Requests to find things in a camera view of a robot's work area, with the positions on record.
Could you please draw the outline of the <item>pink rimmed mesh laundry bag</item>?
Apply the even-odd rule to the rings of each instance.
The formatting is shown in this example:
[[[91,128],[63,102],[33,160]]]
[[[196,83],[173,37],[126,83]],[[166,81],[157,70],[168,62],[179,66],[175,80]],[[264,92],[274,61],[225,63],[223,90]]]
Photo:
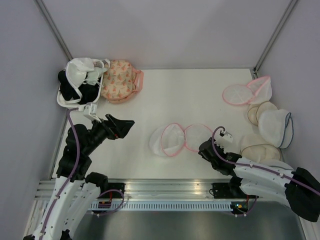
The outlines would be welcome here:
[[[152,133],[148,146],[157,156],[174,157],[184,148],[197,152],[199,146],[212,135],[213,131],[204,124],[195,123],[183,128],[178,123],[170,123]]]

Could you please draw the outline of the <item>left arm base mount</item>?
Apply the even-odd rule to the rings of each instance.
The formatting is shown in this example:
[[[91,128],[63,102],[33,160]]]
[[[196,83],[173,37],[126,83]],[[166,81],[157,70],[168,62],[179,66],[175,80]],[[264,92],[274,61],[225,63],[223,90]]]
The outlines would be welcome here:
[[[109,191],[109,190],[113,190],[113,191],[105,193],[102,196],[99,196],[98,199],[105,199],[108,201],[122,199],[121,194],[117,191],[114,191],[114,190],[118,190],[124,194],[125,193],[125,185],[126,184],[124,182],[110,182],[108,184],[108,188],[105,191]]]

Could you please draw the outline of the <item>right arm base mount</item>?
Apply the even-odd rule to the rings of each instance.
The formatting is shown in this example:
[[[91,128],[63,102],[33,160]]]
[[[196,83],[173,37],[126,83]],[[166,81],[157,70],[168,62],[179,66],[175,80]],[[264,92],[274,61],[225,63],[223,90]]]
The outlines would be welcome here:
[[[254,199],[254,195],[247,195],[241,189],[242,178],[232,177],[229,182],[213,182],[210,194],[215,199]]]

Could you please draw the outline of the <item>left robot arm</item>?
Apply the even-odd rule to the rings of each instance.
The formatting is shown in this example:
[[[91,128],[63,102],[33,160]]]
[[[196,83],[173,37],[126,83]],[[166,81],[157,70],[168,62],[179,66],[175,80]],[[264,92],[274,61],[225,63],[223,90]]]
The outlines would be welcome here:
[[[87,173],[92,163],[90,155],[105,140],[124,139],[135,122],[120,120],[111,114],[105,117],[92,120],[92,127],[88,129],[83,124],[73,124],[67,116],[70,128],[53,192],[40,223],[33,233],[24,236],[25,240],[73,239],[92,202],[112,192],[106,175]]]

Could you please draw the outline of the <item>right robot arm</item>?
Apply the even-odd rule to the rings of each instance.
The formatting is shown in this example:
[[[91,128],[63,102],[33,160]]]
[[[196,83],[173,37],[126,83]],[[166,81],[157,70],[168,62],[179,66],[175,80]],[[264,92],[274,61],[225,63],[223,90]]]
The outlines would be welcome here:
[[[230,176],[228,192],[276,201],[299,217],[317,222],[320,217],[320,183],[306,169],[284,169],[255,163],[240,154],[224,153],[212,139],[203,142],[198,154],[222,175]]]

